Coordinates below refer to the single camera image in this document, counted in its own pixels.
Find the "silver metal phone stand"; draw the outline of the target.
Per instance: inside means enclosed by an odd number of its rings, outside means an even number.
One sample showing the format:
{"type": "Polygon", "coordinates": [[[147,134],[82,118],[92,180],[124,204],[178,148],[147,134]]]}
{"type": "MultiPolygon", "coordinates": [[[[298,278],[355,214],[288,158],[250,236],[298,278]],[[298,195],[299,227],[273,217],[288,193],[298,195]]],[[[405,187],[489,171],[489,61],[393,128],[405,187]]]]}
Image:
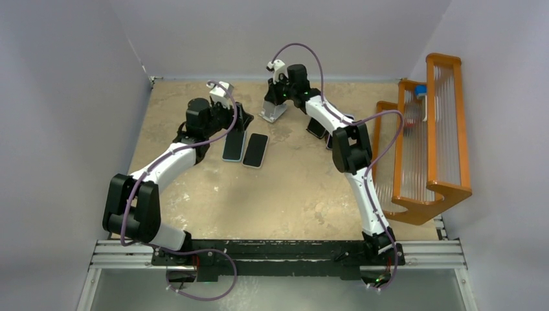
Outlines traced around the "silver metal phone stand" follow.
{"type": "Polygon", "coordinates": [[[276,105],[268,101],[262,104],[262,111],[259,116],[269,123],[276,122],[287,110],[287,104],[276,105]]]}

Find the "blue case phone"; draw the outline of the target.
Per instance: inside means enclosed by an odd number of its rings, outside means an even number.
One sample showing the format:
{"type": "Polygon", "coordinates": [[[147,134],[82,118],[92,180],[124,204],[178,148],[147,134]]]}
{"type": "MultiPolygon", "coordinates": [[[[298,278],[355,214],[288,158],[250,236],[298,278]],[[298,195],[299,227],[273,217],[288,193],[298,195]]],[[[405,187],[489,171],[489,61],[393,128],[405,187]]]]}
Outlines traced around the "blue case phone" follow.
{"type": "Polygon", "coordinates": [[[240,162],[243,158],[247,132],[232,130],[225,137],[222,160],[228,162],[240,162]]]}

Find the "white case phone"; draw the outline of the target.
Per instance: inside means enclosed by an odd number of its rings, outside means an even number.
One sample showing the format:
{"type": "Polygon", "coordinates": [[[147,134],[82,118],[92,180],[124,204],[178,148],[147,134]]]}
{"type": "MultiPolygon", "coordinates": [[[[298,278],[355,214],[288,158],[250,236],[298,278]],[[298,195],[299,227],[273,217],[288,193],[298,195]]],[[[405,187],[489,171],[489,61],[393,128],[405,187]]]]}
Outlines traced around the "white case phone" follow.
{"type": "Polygon", "coordinates": [[[242,164],[246,167],[260,168],[263,164],[269,137],[260,133],[252,133],[243,157],[242,164]]]}

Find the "purple case phone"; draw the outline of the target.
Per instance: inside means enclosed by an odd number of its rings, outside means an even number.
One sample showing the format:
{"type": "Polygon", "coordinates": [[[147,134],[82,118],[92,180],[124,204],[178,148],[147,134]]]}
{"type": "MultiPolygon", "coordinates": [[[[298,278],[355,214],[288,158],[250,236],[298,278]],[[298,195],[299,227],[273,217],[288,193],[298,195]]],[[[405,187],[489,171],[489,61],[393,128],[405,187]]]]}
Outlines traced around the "purple case phone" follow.
{"type": "Polygon", "coordinates": [[[325,129],[325,127],[323,127],[323,125],[315,120],[313,117],[310,118],[306,130],[317,139],[323,139],[328,134],[328,131],[325,129]]]}

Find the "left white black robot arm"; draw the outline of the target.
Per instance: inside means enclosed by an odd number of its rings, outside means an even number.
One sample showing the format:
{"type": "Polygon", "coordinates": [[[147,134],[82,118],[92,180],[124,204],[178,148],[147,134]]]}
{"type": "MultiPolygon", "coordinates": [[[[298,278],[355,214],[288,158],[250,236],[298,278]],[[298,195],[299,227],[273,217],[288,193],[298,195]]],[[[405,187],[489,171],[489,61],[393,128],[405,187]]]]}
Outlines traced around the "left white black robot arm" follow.
{"type": "Polygon", "coordinates": [[[190,262],[191,235],[162,221],[161,192],[183,172],[202,162],[213,135],[244,132],[253,119],[239,102],[226,106],[212,98],[192,99],[185,121],[165,152],[130,175],[112,177],[102,218],[103,229],[167,249],[168,257],[178,265],[190,262]]]}

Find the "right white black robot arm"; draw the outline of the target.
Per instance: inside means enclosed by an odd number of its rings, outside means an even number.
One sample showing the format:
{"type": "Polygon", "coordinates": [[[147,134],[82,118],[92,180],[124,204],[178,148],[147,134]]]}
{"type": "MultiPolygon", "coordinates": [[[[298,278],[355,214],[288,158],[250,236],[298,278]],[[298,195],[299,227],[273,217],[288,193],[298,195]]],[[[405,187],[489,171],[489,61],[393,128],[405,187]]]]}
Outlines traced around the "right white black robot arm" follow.
{"type": "Polygon", "coordinates": [[[286,65],[281,60],[268,62],[272,74],[263,102],[263,118],[276,121],[287,109],[286,101],[308,115],[315,126],[331,137],[331,156],[335,168],[344,174],[352,189],[361,216],[363,254],[368,262],[380,263],[389,254],[398,255],[398,245],[385,218],[372,175],[372,147],[365,124],[347,117],[313,88],[304,65],[286,65]]]}

